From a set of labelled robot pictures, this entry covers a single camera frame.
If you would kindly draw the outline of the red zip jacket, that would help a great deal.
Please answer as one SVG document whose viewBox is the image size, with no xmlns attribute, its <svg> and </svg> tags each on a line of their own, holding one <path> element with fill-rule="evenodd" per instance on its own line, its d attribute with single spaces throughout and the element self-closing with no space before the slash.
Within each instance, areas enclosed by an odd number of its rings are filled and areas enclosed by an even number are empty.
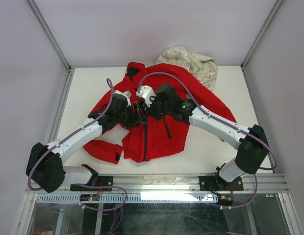
<svg viewBox="0 0 304 235">
<path fill-rule="evenodd" d="M 146 67 L 141 63 L 130 62 L 124 78 L 114 89 L 121 92 L 130 91 L 131 102 L 136 102 L 136 91 L 141 80 L 143 85 L 154 90 L 163 84 L 170 84 L 182 99 L 187 98 L 186 89 L 183 88 L 186 86 L 199 104 L 230 121 L 236 121 L 230 109 L 213 92 L 180 66 L 162 63 Z M 119 162 L 122 154 L 124 158 L 137 163 L 148 162 L 183 151 L 188 130 L 189 125 L 178 122 L 171 116 L 160 121 L 149 117 L 147 124 L 128 130 L 122 145 L 92 140 L 83 148 L 92 157 L 113 164 Z"/>
</svg>

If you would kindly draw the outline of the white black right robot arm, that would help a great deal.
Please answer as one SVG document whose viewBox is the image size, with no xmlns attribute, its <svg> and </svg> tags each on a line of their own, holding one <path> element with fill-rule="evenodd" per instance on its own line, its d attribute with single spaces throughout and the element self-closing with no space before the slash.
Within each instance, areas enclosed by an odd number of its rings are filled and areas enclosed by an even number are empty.
<svg viewBox="0 0 304 235">
<path fill-rule="evenodd" d="M 193 98 L 183 100 L 169 84 L 156 91 L 149 86 L 141 86 L 137 97 L 144 101 L 143 109 L 148 116 L 156 120 L 171 116 L 178 122 L 214 134 L 237 150 L 236 156 L 218 167 L 214 176 L 201 180 L 206 190 L 230 190 L 242 175 L 255 174 L 269 153 L 262 127 L 239 125 L 211 112 Z"/>
</svg>

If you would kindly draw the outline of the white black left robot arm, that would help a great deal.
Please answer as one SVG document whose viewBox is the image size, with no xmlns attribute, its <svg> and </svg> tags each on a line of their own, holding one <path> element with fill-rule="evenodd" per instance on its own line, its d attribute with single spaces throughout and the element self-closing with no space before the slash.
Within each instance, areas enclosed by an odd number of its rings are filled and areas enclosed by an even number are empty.
<svg viewBox="0 0 304 235">
<path fill-rule="evenodd" d="M 89 114 L 86 120 L 64 137 L 48 144 L 35 144 L 30 153 L 26 175 L 28 187 L 47 193 L 56 191 L 63 184 L 93 190 L 98 186 L 99 175 L 90 166 L 65 166 L 65 162 L 89 141 L 100 137 L 115 126 L 137 127 L 147 122 L 145 111 L 151 105 L 149 98 L 131 103 L 124 93 L 115 93 L 109 103 Z"/>
</svg>

